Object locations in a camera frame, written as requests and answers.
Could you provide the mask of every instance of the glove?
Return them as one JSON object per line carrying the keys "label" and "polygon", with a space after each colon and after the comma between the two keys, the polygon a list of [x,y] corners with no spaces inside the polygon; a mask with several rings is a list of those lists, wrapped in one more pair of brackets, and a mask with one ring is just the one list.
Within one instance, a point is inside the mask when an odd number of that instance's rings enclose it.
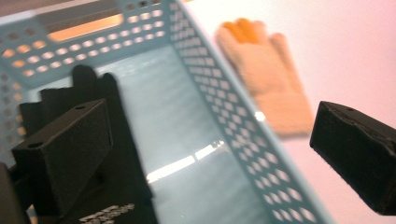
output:
{"label": "glove", "polygon": [[280,136],[310,134],[313,116],[286,37],[261,21],[224,22],[216,39],[266,120]]}

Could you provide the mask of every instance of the plastic basket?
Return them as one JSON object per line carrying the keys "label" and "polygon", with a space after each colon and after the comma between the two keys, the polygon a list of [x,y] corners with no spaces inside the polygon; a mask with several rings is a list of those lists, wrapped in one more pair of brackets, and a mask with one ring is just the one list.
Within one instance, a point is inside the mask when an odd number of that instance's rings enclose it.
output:
{"label": "plastic basket", "polygon": [[[117,26],[49,37],[110,9]],[[117,76],[161,223],[332,222],[179,1],[75,1],[0,18],[0,31],[1,161],[23,139],[18,105],[70,86],[83,63]]]}

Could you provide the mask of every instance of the white surface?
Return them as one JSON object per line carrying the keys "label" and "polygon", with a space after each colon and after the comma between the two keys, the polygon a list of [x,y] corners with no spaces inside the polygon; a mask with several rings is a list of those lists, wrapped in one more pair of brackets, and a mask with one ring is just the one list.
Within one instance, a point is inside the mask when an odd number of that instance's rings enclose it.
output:
{"label": "white surface", "polygon": [[[319,101],[348,105],[396,127],[396,1],[194,0],[188,3],[213,37],[224,21],[264,21],[289,39],[312,111]],[[309,147],[284,146],[337,223],[396,223],[371,211]]]}

